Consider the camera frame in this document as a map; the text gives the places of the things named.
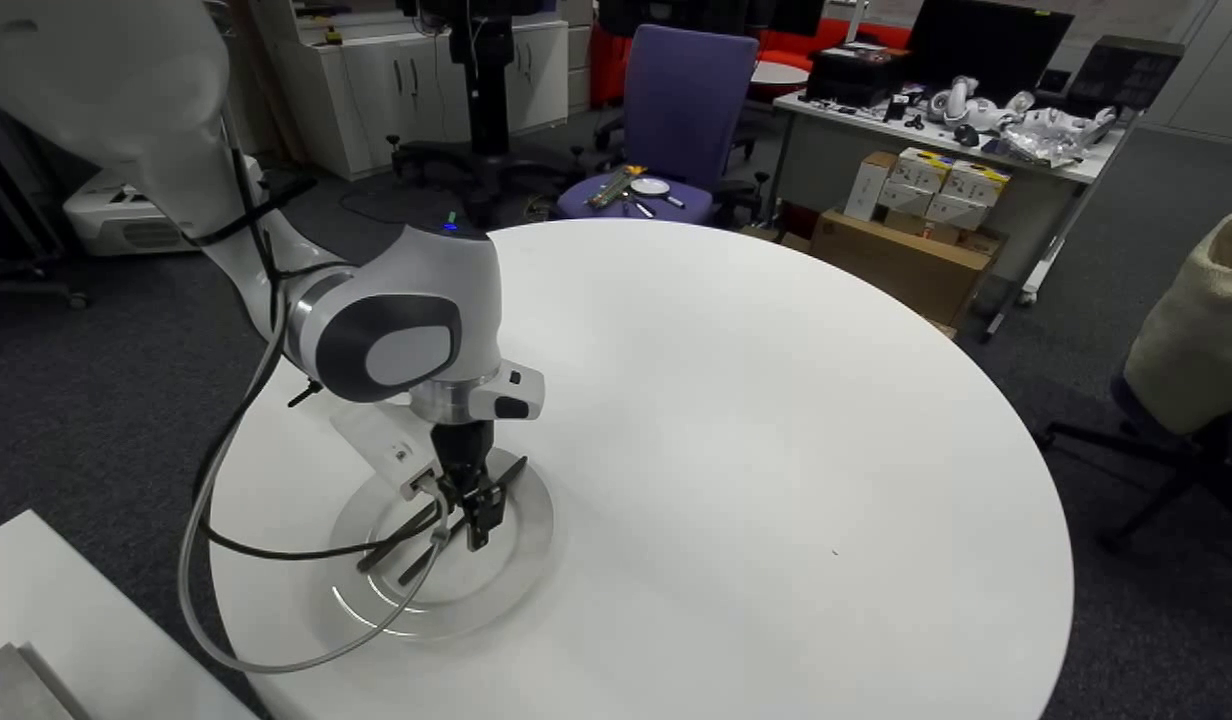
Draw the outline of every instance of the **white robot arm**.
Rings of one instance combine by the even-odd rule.
[[[481,548],[504,504],[486,472],[493,421],[535,418],[543,398],[495,349],[495,247],[409,228],[373,266],[342,266],[266,208],[226,94],[228,52],[202,0],[0,0],[0,110],[144,187],[237,285],[258,333],[286,333],[286,355],[328,394],[413,394]]]

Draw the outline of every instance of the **floor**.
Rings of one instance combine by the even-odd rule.
[[[569,154],[603,115],[529,135]],[[777,121],[762,115],[755,165],[773,167]],[[292,222],[350,262],[375,258],[409,213],[444,217],[442,193],[394,193],[390,179],[319,183]],[[1038,312],[1017,312],[996,344],[969,349],[1028,425],[1115,425],[1103,402],[1124,336],[1158,290],[1141,274],[1093,275],[1073,247]],[[0,523],[35,509],[108,579],[117,579],[183,647],[173,598],[177,533],[208,438],[231,412],[259,341],[231,290],[197,258],[78,262],[58,269],[91,292],[91,307],[0,304]],[[1097,533],[1153,487],[1153,472],[1111,463],[1124,480],[1055,457],[1073,523],[1076,624],[1050,720],[1232,716],[1232,523],[1205,496],[1153,523],[1111,557]]]

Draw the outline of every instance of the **purple chair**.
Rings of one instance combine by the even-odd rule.
[[[753,38],[641,25],[626,76],[626,160],[695,183],[704,197],[718,193],[730,175],[755,52]],[[594,193],[581,183],[561,197],[561,217],[595,217]],[[711,197],[676,222],[707,222],[707,213]]]

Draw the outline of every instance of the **grey carpet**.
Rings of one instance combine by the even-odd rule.
[[[529,143],[569,148],[594,125],[535,134]],[[777,125],[764,134],[755,167],[773,167],[773,135]],[[1017,312],[996,344],[969,349],[1033,425],[1115,425],[1103,380],[1122,349],[1196,233],[1232,208],[1232,154],[1202,143],[1144,154],[1122,167],[1133,187],[1084,222],[1044,304]],[[363,193],[373,183],[319,183],[292,203],[292,222],[350,262],[369,262],[413,213],[416,222],[444,213],[442,197],[413,197],[409,208],[390,197],[373,217]],[[0,523],[35,509],[197,651],[173,598],[177,533],[197,457],[237,406],[259,341],[226,275],[197,258],[79,262],[61,274],[95,304],[83,312],[52,300],[0,304]],[[1158,475],[1103,463],[1133,485],[1055,461],[1076,548],[1076,628],[1050,716],[1230,720],[1232,523],[1196,496],[1153,523],[1133,554],[1107,557],[1097,533],[1136,509]]]

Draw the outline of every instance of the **desk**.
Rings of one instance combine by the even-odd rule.
[[[33,644],[95,720],[251,716],[35,511],[0,523],[3,644]]]
[[[563,222],[495,233],[504,355],[550,375],[502,425],[557,509],[557,569],[502,628],[396,640],[258,680],[280,716],[1026,720],[1051,695],[1073,554],[1044,457],[927,319],[748,238]],[[286,410],[286,370],[226,461],[215,528],[328,543],[373,475]],[[310,569],[212,554],[231,644],[325,647]]]
[[[831,100],[800,100],[800,94],[780,98],[777,110],[789,112],[789,125],[773,179],[773,208],[777,202],[794,202],[806,208],[846,208],[862,160],[869,154],[900,154],[909,143],[1010,167],[1013,187],[987,217],[987,228],[1003,238],[991,281],[1021,290],[1026,300],[1038,300],[1044,269],[1051,269],[1051,262],[1059,258],[1089,187],[1100,179],[1103,165],[1115,154],[1115,139],[1107,139],[1097,143],[1076,167],[1038,167],[983,148],[961,148],[951,134],[938,125],[885,125],[875,110],[846,112]]]

